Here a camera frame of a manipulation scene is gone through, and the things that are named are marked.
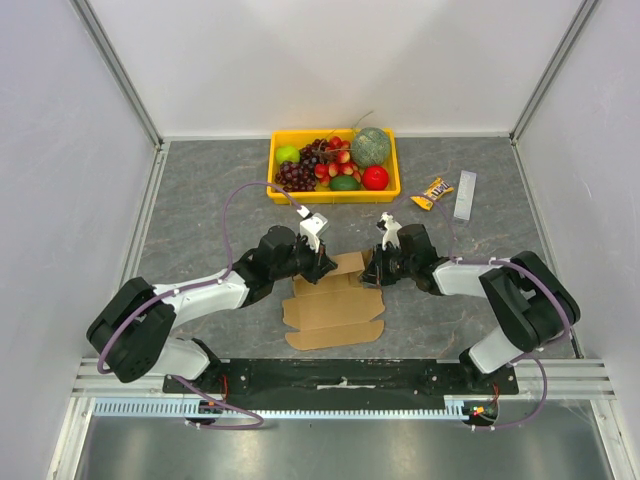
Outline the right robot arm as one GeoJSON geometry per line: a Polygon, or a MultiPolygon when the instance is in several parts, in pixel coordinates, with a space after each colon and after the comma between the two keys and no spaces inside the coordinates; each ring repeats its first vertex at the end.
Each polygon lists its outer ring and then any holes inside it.
{"type": "Polygon", "coordinates": [[[430,295],[488,301],[498,326],[459,357],[458,381],[469,393],[483,392],[506,365],[568,338],[581,318],[576,300],[532,251],[484,261],[446,258],[421,224],[402,226],[383,215],[377,228],[382,240],[361,274],[364,284],[386,287],[410,279],[430,295]]]}

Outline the brown cardboard box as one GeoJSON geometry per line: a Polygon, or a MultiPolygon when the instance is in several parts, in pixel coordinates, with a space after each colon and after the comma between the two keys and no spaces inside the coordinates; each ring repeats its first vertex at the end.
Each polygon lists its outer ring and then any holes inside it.
{"type": "Polygon", "coordinates": [[[317,283],[293,279],[293,296],[282,302],[291,347],[311,351],[379,339],[385,327],[382,292],[360,282],[368,259],[365,252],[340,254],[334,257],[337,268],[317,283]]]}

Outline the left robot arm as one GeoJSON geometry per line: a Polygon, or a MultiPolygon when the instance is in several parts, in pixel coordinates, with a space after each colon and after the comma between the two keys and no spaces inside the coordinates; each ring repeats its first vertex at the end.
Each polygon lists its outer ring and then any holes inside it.
{"type": "Polygon", "coordinates": [[[251,306],[282,279],[301,276],[316,284],[337,269],[316,237],[274,226],[230,271],[191,282],[151,285],[128,280],[92,322],[86,338],[99,354],[98,370],[130,383],[149,374],[177,374],[198,393],[219,382],[219,369],[197,339],[170,336],[173,328],[219,311],[251,306]]]}

